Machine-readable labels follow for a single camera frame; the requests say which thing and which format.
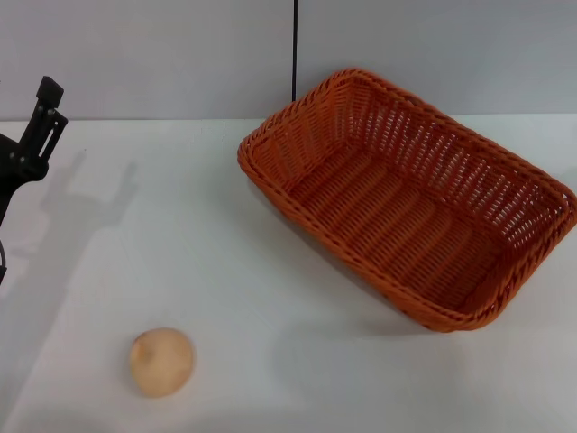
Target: wicker basket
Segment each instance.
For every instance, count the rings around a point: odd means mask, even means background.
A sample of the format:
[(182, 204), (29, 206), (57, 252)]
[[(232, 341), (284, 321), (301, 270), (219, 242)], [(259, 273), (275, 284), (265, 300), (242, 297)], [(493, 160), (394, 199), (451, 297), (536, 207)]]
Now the wicker basket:
[(494, 320), (576, 222), (563, 184), (357, 69), (270, 117), (238, 160), (287, 218), (436, 331)]

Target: basket rim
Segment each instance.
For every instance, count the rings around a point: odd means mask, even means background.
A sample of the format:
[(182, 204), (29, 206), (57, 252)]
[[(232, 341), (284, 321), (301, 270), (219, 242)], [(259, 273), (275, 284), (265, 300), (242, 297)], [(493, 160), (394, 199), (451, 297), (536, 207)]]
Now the basket rim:
[[(399, 88), (387, 80), (364, 69), (343, 69), (335, 72), (335, 74), (324, 80), (317, 87), (313, 88), (304, 97), (267, 118), (257, 130), (247, 136), (241, 143), (238, 151), (238, 161), (241, 167), (255, 183), (259, 186), (266, 186), (272, 189), (277, 197), (281, 198), (282, 201), (291, 207), (295, 213), (300, 214), (307, 222), (313, 223), (317, 228), (311, 229), (306, 227), (306, 230), (311, 232), (312, 235), (316, 235), (325, 246), (329, 247), (330, 244), (341, 244), (341, 239), (332, 235), (330, 230), (324, 227), (323, 224), (306, 209), (302, 208), (287, 191), (260, 170), (258, 162), (253, 157), (253, 151), (266, 143), (278, 126), (291, 121), (306, 107), (314, 104), (318, 97), (332, 91), (332, 89), (336, 87), (350, 83), (355, 79), (360, 79), (365, 83), (371, 84), (378, 91), (386, 92), (389, 97), (397, 99), (399, 103), (408, 105), (410, 110), (417, 111), (419, 114), (428, 117), (429, 120), (433, 120), (440, 126), (444, 126), (446, 129), (451, 131), (451, 134), (455, 134), (459, 140), (463, 140), (461, 145), (470, 149), (470, 152), (481, 154), (482, 157), (491, 160), (493, 164), (497, 164), (503, 169), (509, 171), (515, 170), (517, 175), (524, 175), (527, 177), (527, 180), (531, 180), (538, 184), (541, 188), (545, 189), (549, 194), (555, 197), (558, 200), (560, 207), (563, 209), (562, 212), (556, 215), (556, 218), (552, 221), (552, 224), (548, 229), (541, 234), (538, 239), (536, 239), (535, 244), (511, 265), (506, 275), (496, 281), (496, 289), (492, 295), (487, 298), (481, 306), (469, 313), (446, 309), (439, 304), (422, 297), (408, 286), (401, 284), (387, 273), (379, 270), (376, 266), (367, 263), (363, 257), (350, 248), (344, 247), (341, 249), (342, 253), (336, 254), (353, 267), (358, 273), (366, 277), (377, 279), (384, 285), (390, 287), (387, 295), (390, 295), (392, 299), (398, 299), (398, 296), (396, 296), (398, 294), (403, 295), (401, 297), (408, 297), (411, 300), (418, 302), (421, 308), (426, 307), (428, 313), (436, 316), (441, 315), (445, 320), (450, 320), (454, 329), (465, 329), (466, 327), (463, 327), (463, 322), (470, 322), (473, 320), (477, 321), (480, 318), (485, 318), (484, 322), (489, 323), (494, 319), (494, 317), (491, 316), (491, 312), (495, 310), (503, 310), (507, 303), (517, 293), (516, 290), (508, 290), (510, 283), (515, 279), (521, 280), (517, 286), (518, 290), (522, 282), (533, 273), (538, 264), (544, 260), (544, 258), (577, 222), (577, 219), (575, 218), (577, 198), (569, 188), (549, 176), (544, 171), (538, 169), (515, 153), (506, 150), (492, 140), (489, 140), (473, 130), (459, 124), (451, 117), (443, 114), (437, 108), (424, 102), (416, 95), (413, 95), (412, 93), (407, 92), (406, 90)], [(363, 265), (356, 265), (356, 262), (363, 263)], [(494, 308), (494, 304), (497, 302), (499, 303), (499, 307), (496, 309)]]

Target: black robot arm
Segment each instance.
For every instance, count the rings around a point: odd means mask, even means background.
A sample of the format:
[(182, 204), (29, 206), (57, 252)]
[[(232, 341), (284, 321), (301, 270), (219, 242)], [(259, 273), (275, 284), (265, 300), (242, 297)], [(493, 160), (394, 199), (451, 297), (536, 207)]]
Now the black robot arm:
[[(69, 122), (56, 108), (64, 90), (52, 78), (44, 77), (36, 97), (38, 102), (20, 142), (0, 134), (0, 225), (10, 199), (24, 183), (42, 180), (48, 159)], [(0, 243), (0, 282), (6, 272), (5, 253)]]

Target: white wall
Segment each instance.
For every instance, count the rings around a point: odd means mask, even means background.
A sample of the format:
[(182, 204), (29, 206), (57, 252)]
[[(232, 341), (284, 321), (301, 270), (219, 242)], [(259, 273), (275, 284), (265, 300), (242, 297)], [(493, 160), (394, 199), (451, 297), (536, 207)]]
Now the white wall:
[(372, 69), (449, 114), (577, 112), (574, 0), (302, 0), (298, 93)]
[(2, 0), (0, 120), (42, 75), (70, 118), (264, 117), (290, 101), (291, 0)]

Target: white tabletop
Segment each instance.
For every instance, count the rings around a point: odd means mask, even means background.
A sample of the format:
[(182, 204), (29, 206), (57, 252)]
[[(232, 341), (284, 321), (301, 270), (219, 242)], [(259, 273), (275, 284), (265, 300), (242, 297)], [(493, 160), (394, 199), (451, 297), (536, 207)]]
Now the white tabletop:
[[(577, 189), (577, 115), (458, 120)], [(236, 149), (258, 124), (68, 126), (0, 230), (0, 430), (577, 430), (577, 232), (492, 325), (426, 332), (250, 184)], [(164, 326), (190, 335), (197, 368), (147, 400), (127, 352)]]

